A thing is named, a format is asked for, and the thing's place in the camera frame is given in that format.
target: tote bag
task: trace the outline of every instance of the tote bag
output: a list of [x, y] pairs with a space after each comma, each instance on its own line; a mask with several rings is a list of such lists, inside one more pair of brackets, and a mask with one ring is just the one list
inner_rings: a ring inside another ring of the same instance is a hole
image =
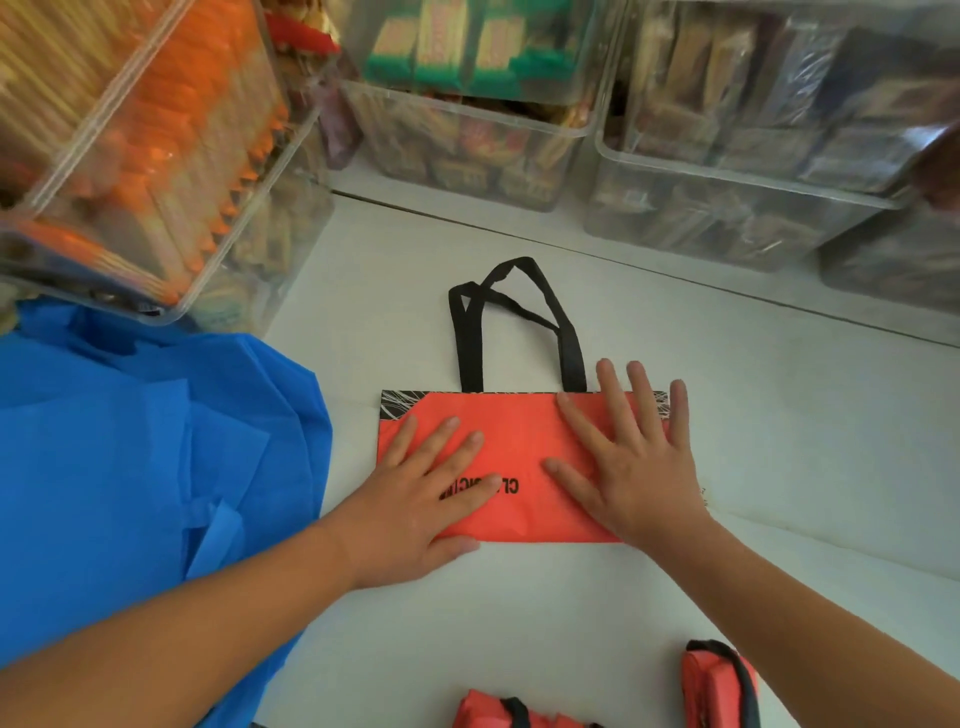
[[[556, 324], [523, 308], [492, 289], [515, 268], [538, 287]], [[586, 543], [617, 539], [588, 516], [542, 468], [546, 457], [562, 457], [592, 480], [596, 464], [567, 427], [553, 393], [485, 393], [483, 382], [484, 305], [492, 303], [557, 334], [563, 388], [602, 432], [612, 437], [613, 427], [603, 396], [587, 391], [584, 357], [577, 332], [556, 295], [531, 257], [508, 260], [496, 266], [483, 283], [469, 282], [449, 291], [450, 315], [457, 343], [462, 393], [384, 391], [380, 401], [377, 460], [396, 435], [404, 418], [418, 419], [417, 447], [447, 417], [462, 421], [460, 437], [451, 441], [445, 459], [473, 430], [485, 434], [483, 450], [444, 497], [472, 487], [487, 473], [500, 473], [502, 485], [483, 508], [454, 524], [444, 535], [472, 536], [480, 541]], [[656, 393], [660, 416], [669, 414], [667, 396]]]

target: white table surface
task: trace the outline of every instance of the white table surface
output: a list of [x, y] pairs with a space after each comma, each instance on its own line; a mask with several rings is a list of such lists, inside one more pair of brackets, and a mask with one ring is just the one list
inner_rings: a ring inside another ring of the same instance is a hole
[[[337, 202], [267, 338], [317, 373], [329, 405], [335, 440], [324, 509], [372, 467], [381, 389], [459, 388], [447, 289], [532, 255], [588, 362], [639, 358], [655, 386], [687, 380], [698, 468], [728, 527], [960, 675], [960, 583], [874, 558], [960, 575], [958, 350]], [[521, 274], [501, 290], [548, 315]], [[539, 327], [490, 310], [485, 343], [488, 389], [559, 386], [555, 344]], [[672, 582], [624, 546], [484, 545], [419, 584], [331, 608], [271, 686], [258, 720], [269, 728], [445, 728], [466, 689], [477, 688], [608, 728], [680, 726], [680, 651], [687, 639], [714, 636]], [[765, 725], [792, 724], [769, 691], [761, 698]]]

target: wrapped snack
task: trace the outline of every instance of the wrapped snack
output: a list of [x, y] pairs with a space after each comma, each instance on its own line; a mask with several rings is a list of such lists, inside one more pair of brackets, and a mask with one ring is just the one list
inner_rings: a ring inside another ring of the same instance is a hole
[[500, 175], [500, 190], [521, 205], [549, 209], [560, 198], [564, 173], [553, 169], [541, 171], [536, 166], [520, 160], [503, 170]]
[[468, 0], [422, 0], [414, 69], [417, 84], [461, 89], [469, 22]]
[[460, 114], [424, 104], [397, 102], [391, 115], [411, 132], [422, 135], [448, 154], [457, 154], [463, 118]]
[[847, 29], [799, 13], [768, 18], [765, 25], [774, 30], [762, 50], [743, 121], [757, 127], [799, 126], [813, 108]]
[[636, 119], [643, 99], [648, 94], [663, 88], [676, 36], [677, 4], [672, 1], [647, 3], [634, 47], [630, 97], [627, 102], [628, 119]]
[[[593, 98], [589, 96], [583, 103], [571, 107], [564, 115], [561, 126], [565, 129], [583, 129], [589, 121], [592, 106]], [[531, 159], [540, 170], [544, 172], [552, 170], [567, 159], [573, 147], [581, 139], [580, 136], [551, 134], [543, 140], [538, 149], [531, 155]]]
[[726, 258], [739, 265], [775, 271], [815, 250], [825, 234], [775, 214], [751, 215], [735, 229]]
[[897, 129], [871, 124], [841, 127], [810, 161], [801, 179], [854, 192], [881, 192], [948, 127]]
[[720, 133], [712, 114], [703, 114], [659, 98], [647, 100], [624, 133], [624, 151], [699, 164]]
[[793, 177], [819, 139], [817, 129], [733, 128], [726, 134], [714, 166], [767, 177]]
[[526, 37], [527, 19], [516, 11], [514, 0], [491, 0], [480, 31], [470, 93], [517, 98], [520, 88], [511, 61], [523, 51]]
[[506, 167], [523, 155], [530, 130], [465, 116], [460, 124], [460, 146], [468, 157], [493, 167]]
[[435, 155], [430, 169], [437, 184], [454, 192], [485, 195], [490, 189], [492, 174], [483, 164]]
[[420, 32], [419, 9], [418, 0], [406, 0], [384, 18], [364, 64], [364, 78], [387, 85], [410, 82]]
[[690, 3], [681, 7], [677, 42], [663, 84], [662, 98], [692, 109], [703, 107], [714, 15], [714, 8], [710, 5]]
[[726, 118], [737, 111], [756, 47], [756, 24], [752, 13], [726, 8], [720, 12], [704, 82], [704, 112]]

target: folded red bag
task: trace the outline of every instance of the folded red bag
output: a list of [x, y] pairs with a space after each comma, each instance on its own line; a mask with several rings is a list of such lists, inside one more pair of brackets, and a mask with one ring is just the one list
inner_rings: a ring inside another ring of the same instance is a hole
[[688, 642], [681, 684], [687, 728], [760, 728], [756, 671], [728, 645]]
[[551, 720], [529, 710], [519, 698], [498, 698], [484, 692], [470, 691], [457, 711], [453, 728], [603, 728], [589, 726], [573, 718], [557, 716]]

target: hand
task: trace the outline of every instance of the hand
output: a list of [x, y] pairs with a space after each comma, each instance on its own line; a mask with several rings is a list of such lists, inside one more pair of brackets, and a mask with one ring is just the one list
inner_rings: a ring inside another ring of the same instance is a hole
[[501, 483], [500, 475], [493, 473], [440, 500], [483, 447], [483, 434], [473, 432], [431, 470], [459, 424], [456, 418], [445, 421], [407, 457], [417, 433], [417, 419], [408, 416], [367, 481], [318, 524], [344, 549], [353, 589], [420, 579], [480, 547], [466, 536], [434, 540], [490, 500]]
[[544, 469], [611, 533], [643, 551], [655, 550], [678, 529], [710, 520], [697, 483], [690, 451], [689, 405], [682, 381], [670, 385], [670, 437], [663, 433], [650, 381], [633, 361], [627, 374], [634, 387], [637, 415], [627, 402], [610, 360], [597, 363], [597, 376], [613, 420], [615, 441], [608, 440], [570, 398], [557, 404], [570, 428], [596, 458], [597, 486], [556, 458]]

